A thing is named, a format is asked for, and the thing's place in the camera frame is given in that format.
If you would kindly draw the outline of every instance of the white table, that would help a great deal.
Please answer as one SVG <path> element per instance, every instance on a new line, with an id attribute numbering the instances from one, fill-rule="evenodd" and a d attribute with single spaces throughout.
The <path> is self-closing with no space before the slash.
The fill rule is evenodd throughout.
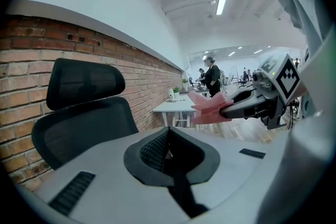
<path id="1" fill-rule="evenodd" d="M 176 125 L 176 122 L 187 122 L 187 128 L 190 128 L 190 113 L 194 113 L 196 110 L 191 108 L 194 105 L 194 102 L 191 101 L 189 96 L 182 95 L 179 97 L 179 101 L 177 102 L 163 102 L 159 104 L 156 108 L 153 109 L 153 112 L 162 112 L 162 118 L 164 121 L 164 126 L 168 126 L 167 124 L 167 112 L 173 112 L 173 126 Z M 182 112 L 187 112 L 187 119 L 183 119 Z"/>

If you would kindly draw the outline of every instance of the desk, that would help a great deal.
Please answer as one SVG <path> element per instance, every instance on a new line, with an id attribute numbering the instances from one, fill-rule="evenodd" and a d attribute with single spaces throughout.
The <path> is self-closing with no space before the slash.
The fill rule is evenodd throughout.
<path id="1" fill-rule="evenodd" d="M 186 95 L 189 92 L 197 92 L 197 93 L 204 95 L 205 97 L 210 97 L 210 92 L 208 88 L 205 88 L 204 90 L 199 90 L 196 87 L 189 87 L 187 91 L 185 91 L 184 89 L 180 90 L 180 94 L 182 95 Z"/>
<path id="2" fill-rule="evenodd" d="M 167 124 L 167 112 L 174 112 L 173 116 L 173 126 L 175 126 L 176 121 L 186 121 L 187 127 L 190 127 L 190 112 L 195 112 L 196 110 L 191 108 L 194 102 L 187 95 L 182 95 L 179 97 L 179 101 L 176 102 L 163 102 L 153 109 L 153 112 L 162 112 L 162 118 L 164 121 L 164 126 Z M 187 119 L 184 120 L 182 117 L 182 112 L 187 112 Z"/>

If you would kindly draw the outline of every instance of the mesh backrest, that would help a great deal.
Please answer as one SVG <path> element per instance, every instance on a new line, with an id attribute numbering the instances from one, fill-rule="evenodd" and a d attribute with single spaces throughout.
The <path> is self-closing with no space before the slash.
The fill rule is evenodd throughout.
<path id="1" fill-rule="evenodd" d="M 127 101 L 110 97 L 41 118 L 34 125 L 32 139 L 42 158 L 57 169 L 99 143 L 137 132 Z"/>
<path id="2" fill-rule="evenodd" d="M 50 77 L 47 106 L 58 110 L 117 95 L 124 89 L 125 80 L 115 67 L 59 58 Z"/>

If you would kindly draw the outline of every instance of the brick wall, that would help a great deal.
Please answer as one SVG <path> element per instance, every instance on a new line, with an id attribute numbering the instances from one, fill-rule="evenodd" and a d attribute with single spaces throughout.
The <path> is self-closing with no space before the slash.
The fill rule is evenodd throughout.
<path id="1" fill-rule="evenodd" d="M 152 109 L 167 99 L 167 89 L 181 86 L 181 72 L 128 44 L 75 25 L 9 16 L 0 29 L 0 158 L 10 177 L 36 189 L 51 174 L 34 149 L 34 123 L 51 113 L 47 87 L 54 60 L 78 59 L 118 68 L 139 131 L 163 126 Z"/>

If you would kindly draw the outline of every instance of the chair headrest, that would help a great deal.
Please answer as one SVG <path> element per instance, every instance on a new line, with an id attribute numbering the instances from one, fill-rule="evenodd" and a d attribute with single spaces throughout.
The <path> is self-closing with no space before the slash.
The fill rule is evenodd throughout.
<path id="1" fill-rule="evenodd" d="M 47 92 L 51 110 L 117 95 L 125 89 L 120 71 L 102 63 L 58 58 Z"/>

